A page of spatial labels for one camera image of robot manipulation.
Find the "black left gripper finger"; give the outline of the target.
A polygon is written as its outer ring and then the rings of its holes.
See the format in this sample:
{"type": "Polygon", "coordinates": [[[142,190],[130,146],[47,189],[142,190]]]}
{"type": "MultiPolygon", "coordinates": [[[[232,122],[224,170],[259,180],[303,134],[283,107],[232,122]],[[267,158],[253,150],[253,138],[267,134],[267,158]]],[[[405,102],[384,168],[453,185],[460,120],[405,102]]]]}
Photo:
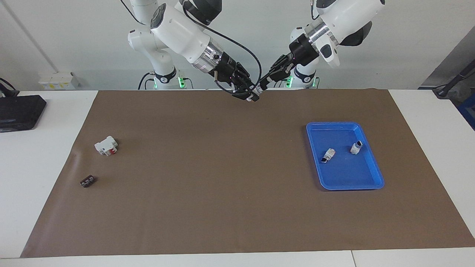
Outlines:
{"type": "Polygon", "coordinates": [[[269,74],[290,74],[295,67],[295,57],[293,53],[281,55],[270,68],[269,74]]]}
{"type": "Polygon", "coordinates": [[[290,71],[290,74],[280,74],[280,75],[279,74],[271,75],[268,72],[260,79],[260,86],[262,89],[266,88],[267,90],[271,82],[278,82],[278,81],[287,79],[288,77],[290,77],[290,75],[291,75],[291,71],[290,71]]]}

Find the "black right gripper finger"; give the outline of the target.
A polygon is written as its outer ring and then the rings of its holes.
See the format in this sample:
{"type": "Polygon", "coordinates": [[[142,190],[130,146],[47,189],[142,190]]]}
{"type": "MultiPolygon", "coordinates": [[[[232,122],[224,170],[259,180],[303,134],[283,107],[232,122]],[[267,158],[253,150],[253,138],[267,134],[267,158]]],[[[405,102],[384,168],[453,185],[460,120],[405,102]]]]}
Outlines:
{"type": "Polygon", "coordinates": [[[246,88],[251,88],[254,86],[250,79],[250,74],[246,69],[242,66],[241,63],[237,64],[237,79],[239,80],[239,86],[246,87],[246,88]]]}
{"type": "Polygon", "coordinates": [[[254,92],[255,84],[233,83],[232,96],[245,101],[258,101],[258,95],[254,92]]]}

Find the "brown table mat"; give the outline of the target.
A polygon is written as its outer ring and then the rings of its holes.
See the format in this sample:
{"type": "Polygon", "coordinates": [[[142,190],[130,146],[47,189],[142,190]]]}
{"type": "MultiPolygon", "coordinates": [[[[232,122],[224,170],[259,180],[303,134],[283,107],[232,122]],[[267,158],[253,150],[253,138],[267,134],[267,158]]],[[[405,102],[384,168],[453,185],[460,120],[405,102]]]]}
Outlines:
{"type": "Polygon", "coordinates": [[[101,91],[21,257],[440,247],[475,238],[387,90],[101,91]],[[332,121],[362,126],[382,189],[318,184],[306,126],[332,121]]]}

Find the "blue plastic tray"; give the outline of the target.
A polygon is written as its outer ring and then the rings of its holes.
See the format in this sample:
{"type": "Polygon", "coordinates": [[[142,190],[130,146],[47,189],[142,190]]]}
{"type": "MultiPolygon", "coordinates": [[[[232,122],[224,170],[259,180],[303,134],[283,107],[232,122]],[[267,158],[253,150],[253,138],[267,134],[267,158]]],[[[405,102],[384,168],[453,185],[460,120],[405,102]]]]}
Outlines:
{"type": "Polygon", "coordinates": [[[307,135],[321,186],[329,191],[376,190],[385,186],[373,151],[360,124],[355,122],[313,122],[307,124],[307,135]],[[358,154],[351,154],[352,145],[361,140],[358,154]],[[332,148],[334,157],[321,163],[322,156],[332,148]]]}

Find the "white circuit breaker red lever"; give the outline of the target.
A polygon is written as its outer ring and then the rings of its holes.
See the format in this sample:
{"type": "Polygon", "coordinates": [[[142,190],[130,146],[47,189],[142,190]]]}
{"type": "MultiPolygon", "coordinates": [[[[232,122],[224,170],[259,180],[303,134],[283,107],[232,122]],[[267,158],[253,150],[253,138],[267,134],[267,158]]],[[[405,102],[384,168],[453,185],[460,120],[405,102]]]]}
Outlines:
{"type": "Polygon", "coordinates": [[[118,143],[112,136],[108,136],[101,142],[94,145],[95,149],[100,155],[111,156],[117,153],[118,143]]]}

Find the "black tripod pole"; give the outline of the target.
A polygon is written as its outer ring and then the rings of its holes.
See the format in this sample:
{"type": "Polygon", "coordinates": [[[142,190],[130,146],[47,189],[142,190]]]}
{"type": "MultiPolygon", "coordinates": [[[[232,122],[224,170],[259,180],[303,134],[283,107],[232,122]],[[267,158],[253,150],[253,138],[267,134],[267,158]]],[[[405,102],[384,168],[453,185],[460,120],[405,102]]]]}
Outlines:
{"type": "Polygon", "coordinates": [[[465,68],[462,69],[451,81],[445,85],[438,86],[434,91],[439,99],[447,97],[448,93],[461,81],[464,81],[471,75],[475,74],[475,59],[473,59],[465,68]]]}

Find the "blue crate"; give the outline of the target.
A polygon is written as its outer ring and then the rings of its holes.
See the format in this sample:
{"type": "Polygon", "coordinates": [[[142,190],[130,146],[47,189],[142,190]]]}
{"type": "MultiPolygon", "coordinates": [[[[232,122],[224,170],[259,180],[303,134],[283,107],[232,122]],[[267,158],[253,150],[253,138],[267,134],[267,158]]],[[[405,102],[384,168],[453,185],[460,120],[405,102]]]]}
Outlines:
{"type": "Polygon", "coordinates": [[[475,131],[475,93],[461,103],[457,110],[475,131]]]}

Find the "black box device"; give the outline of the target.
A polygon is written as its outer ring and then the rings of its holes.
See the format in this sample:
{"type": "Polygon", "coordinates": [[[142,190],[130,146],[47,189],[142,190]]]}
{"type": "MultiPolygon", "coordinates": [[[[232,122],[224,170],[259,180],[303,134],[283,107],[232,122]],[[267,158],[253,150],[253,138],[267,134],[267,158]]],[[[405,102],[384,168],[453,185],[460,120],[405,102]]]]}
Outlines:
{"type": "Polygon", "coordinates": [[[32,130],[45,108],[46,100],[38,95],[0,98],[0,132],[32,130]]]}

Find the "white wall socket box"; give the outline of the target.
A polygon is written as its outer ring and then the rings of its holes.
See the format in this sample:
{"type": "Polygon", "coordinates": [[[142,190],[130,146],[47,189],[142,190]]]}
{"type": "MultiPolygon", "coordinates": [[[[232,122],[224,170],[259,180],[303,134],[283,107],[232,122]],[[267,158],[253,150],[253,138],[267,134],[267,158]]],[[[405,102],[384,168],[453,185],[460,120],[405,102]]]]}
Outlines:
{"type": "Polygon", "coordinates": [[[44,90],[78,90],[80,82],[72,72],[58,72],[42,76],[38,84],[44,90]]]}

